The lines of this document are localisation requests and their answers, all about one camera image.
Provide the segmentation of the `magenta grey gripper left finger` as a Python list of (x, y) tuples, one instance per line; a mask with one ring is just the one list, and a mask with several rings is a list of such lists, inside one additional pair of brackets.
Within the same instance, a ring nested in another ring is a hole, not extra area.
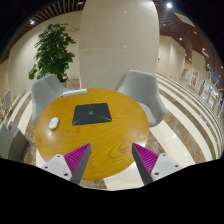
[(56, 154), (42, 166), (42, 169), (74, 184), (79, 184), (90, 155), (91, 144), (88, 143), (66, 155)]

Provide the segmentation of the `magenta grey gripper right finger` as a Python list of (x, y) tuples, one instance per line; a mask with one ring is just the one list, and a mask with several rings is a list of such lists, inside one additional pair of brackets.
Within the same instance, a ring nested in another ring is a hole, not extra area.
[(136, 143), (132, 144), (132, 155), (145, 185), (182, 169), (168, 154), (156, 154)]

